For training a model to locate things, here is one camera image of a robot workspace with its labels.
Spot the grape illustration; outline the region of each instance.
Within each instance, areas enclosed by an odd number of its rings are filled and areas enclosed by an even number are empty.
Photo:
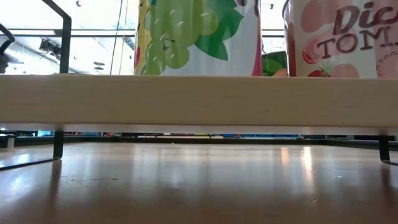
[[[146,49],[144,75],[160,75],[166,67],[182,68],[189,61],[188,47],[196,45],[204,53],[225,60],[208,41],[223,41],[231,38],[242,19],[234,8],[235,0],[149,0],[144,28],[152,39]]]
[[[200,35],[210,35],[218,28],[218,18],[216,13],[211,9],[205,9],[200,14],[199,29]]]
[[[186,48],[168,49],[165,51],[165,61],[168,67],[173,69],[182,68],[189,60],[189,51]]]
[[[148,45],[145,61],[147,62],[147,73],[149,75],[160,75],[166,68],[162,48],[163,44],[158,41],[152,41]]]

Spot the black metal frame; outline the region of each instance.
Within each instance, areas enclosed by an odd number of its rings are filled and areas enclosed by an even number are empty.
[[[1,46],[0,46],[0,55],[2,55],[6,49],[13,43],[15,43],[15,37],[13,34],[5,28],[1,23],[0,23],[0,31],[8,38]]]
[[[389,136],[379,136],[379,152],[381,162],[398,166],[398,163],[390,160]]]
[[[54,10],[63,19],[60,73],[68,73],[69,72],[70,39],[71,39],[71,34],[72,34],[72,19],[65,11],[63,11],[52,0],[43,0],[43,2],[46,3],[52,10]],[[40,164],[43,162],[56,161],[58,159],[61,159],[62,155],[63,155],[63,131],[55,131],[53,157],[51,159],[42,159],[42,160],[34,161],[34,162],[26,162],[23,164],[16,164],[16,165],[12,165],[12,166],[0,167],[0,171],[34,165],[34,164]]]

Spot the wooden plank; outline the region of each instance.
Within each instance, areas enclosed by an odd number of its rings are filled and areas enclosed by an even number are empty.
[[[0,76],[0,124],[68,131],[397,134],[397,87],[398,80]]]

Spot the product can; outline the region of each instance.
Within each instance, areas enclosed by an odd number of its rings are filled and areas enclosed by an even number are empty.
[[[265,77],[287,77],[286,52],[262,55],[262,75]]]
[[[261,76],[259,0],[140,0],[135,75]]]
[[[287,0],[290,77],[398,78],[398,0]]]

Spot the green leaf illustration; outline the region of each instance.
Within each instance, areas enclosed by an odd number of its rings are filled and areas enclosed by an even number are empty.
[[[235,0],[208,0],[208,4],[209,5],[220,5],[220,6],[224,6],[224,7],[232,7],[235,8],[236,6],[238,6],[235,2]]]
[[[263,66],[263,70],[268,71],[268,72],[278,72],[279,70],[281,70],[283,68],[283,66],[281,64],[279,64],[278,62],[265,58],[262,61],[262,66]]]
[[[219,24],[214,33],[201,35],[195,42],[195,45],[204,53],[221,60],[228,60],[223,41],[236,34],[243,19],[243,16],[234,9],[236,6],[235,1],[232,0],[208,1],[208,7],[215,11]]]
[[[212,57],[228,61],[228,53],[225,44],[220,40],[214,40],[214,37],[211,35],[199,36],[195,45]]]

